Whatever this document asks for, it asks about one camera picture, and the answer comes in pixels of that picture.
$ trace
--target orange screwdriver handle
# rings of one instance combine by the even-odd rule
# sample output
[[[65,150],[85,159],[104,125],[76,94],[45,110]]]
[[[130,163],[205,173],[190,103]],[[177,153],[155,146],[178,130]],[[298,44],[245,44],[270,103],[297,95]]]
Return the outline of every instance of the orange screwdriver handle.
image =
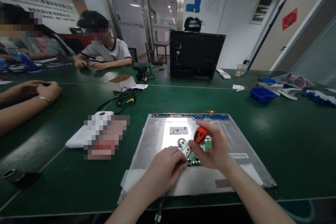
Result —
[[[195,143],[197,143],[198,145],[203,143],[208,134],[209,133],[208,133],[208,130],[206,128],[204,128],[202,126],[199,126],[197,128],[197,130],[195,131],[195,134],[194,134]]]

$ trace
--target blue circuit board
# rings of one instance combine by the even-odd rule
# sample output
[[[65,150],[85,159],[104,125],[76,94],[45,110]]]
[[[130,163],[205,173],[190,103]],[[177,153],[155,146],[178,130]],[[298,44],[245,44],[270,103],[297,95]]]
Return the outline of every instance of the blue circuit board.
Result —
[[[193,120],[230,120],[230,116],[228,114],[155,113],[152,114],[152,117],[192,117]]]

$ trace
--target white t-shirt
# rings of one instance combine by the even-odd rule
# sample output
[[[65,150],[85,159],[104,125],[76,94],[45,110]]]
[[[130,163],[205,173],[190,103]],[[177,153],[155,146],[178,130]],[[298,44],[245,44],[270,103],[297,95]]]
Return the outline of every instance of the white t-shirt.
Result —
[[[112,50],[109,50],[103,44],[90,44],[81,52],[81,54],[88,58],[102,56],[106,61],[117,61],[125,58],[132,59],[127,44],[118,38],[115,38]]]

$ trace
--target green circuit board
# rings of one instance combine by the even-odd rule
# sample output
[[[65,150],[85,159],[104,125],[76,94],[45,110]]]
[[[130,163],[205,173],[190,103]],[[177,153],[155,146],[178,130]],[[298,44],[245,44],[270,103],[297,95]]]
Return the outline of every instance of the green circuit board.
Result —
[[[190,153],[190,148],[189,148],[189,142],[184,141],[183,143],[181,143],[181,149],[182,152],[185,154],[186,157],[188,157],[189,153]],[[211,149],[211,141],[206,141],[200,145],[200,147],[203,149],[204,152],[208,151]],[[191,166],[202,166],[202,162],[197,158],[197,156],[195,155],[194,152],[191,152],[189,157],[187,158],[187,160],[185,161],[186,165],[188,167]]]

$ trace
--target red sign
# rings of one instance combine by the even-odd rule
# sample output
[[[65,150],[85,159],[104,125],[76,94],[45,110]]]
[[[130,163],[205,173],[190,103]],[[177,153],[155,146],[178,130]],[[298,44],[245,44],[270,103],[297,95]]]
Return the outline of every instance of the red sign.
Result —
[[[294,24],[296,22],[297,16],[298,16],[297,8],[293,10],[291,13],[289,13],[287,16],[285,16],[282,19],[282,30],[286,30],[289,26]]]

